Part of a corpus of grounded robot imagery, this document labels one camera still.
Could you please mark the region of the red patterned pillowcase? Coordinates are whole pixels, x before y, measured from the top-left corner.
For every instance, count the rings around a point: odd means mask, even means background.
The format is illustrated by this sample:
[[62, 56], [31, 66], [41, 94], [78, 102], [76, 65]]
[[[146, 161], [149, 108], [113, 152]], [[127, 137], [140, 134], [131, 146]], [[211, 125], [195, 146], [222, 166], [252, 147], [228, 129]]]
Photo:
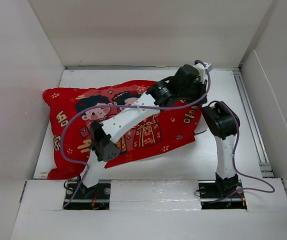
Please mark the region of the red patterned pillowcase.
[[[131, 80], [101, 88], [52, 88], [43, 92], [42, 98], [50, 108], [53, 133], [55, 167], [49, 180], [65, 180], [78, 176], [85, 165], [66, 161], [60, 152], [60, 140], [69, 120], [84, 109], [87, 111], [73, 121], [64, 136], [64, 152], [70, 159], [87, 162], [90, 155], [90, 125], [93, 121], [108, 120], [131, 105], [154, 81]], [[117, 158], [106, 167], [150, 158], [180, 148], [195, 140], [195, 129], [201, 118], [197, 106], [180, 110], [162, 111], [138, 123], [116, 143], [120, 150]]]

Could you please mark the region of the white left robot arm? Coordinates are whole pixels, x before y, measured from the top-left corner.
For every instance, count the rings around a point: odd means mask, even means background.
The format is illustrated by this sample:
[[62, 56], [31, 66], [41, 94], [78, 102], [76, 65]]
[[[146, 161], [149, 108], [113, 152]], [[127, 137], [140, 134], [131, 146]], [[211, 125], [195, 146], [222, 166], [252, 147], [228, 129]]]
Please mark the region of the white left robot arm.
[[119, 154], [118, 140], [131, 128], [161, 111], [175, 111], [207, 102], [212, 65], [195, 61], [185, 64], [175, 75], [156, 82], [134, 103], [126, 105], [116, 116], [90, 125], [90, 158], [81, 177], [77, 192], [83, 198], [95, 193], [106, 164]]

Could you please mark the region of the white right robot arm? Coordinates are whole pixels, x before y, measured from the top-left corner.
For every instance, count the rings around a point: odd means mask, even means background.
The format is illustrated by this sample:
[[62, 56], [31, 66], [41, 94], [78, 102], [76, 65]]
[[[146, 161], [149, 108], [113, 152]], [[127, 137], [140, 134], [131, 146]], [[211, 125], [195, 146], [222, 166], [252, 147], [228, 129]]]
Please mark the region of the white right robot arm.
[[235, 142], [238, 137], [239, 117], [223, 102], [212, 101], [201, 109], [202, 116], [216, 143], [217, 167], [215, 181], [199, 184], [200, 197], [221, 199], [239, 185], [239, 177], [234, 168], [233, 157]]

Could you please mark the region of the aluminium right side rail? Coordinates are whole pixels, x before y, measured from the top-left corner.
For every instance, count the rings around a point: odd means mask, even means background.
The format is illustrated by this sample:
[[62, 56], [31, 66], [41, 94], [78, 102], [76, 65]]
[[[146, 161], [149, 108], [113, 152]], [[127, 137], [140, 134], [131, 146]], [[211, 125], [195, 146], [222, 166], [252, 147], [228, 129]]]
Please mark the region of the aluminium right side rail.
[[250, 128], [251, 136], [255, 145], [255, 149], [258, 155], [258, 164], [261, 171], [261, 175], [263, 178], [272, 179], [275, 178], [273, 173], [271, 164], [269, 162], [269, 158], [266, 153], [266, 149], [261, 137], [261, 133], [259, 131], [256, 118], [250, 103], [250, 99], [248, 97], [246, 87], [244, 85], [244, 81], [242, 78], [242, 74], [238, 68], [233, 69], [233, 76], [235, 80], [235, 84], [237, 90], [239, 92], [239, 96], [241, 99], [241, 103], [246, 115], [246, 119]]

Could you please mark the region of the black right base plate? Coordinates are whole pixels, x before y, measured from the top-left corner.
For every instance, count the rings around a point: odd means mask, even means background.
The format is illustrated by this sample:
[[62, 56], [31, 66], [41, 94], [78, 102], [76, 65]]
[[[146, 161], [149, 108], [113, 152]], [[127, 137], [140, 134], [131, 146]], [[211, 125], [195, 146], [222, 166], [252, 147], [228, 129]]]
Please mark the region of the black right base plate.
[[199, 181], [194, 195], [200, 199], [202, 210], [246, 210], [245, 195], [237, 192], [237, 187], [242, 183], [221, 191], [214, 181]]

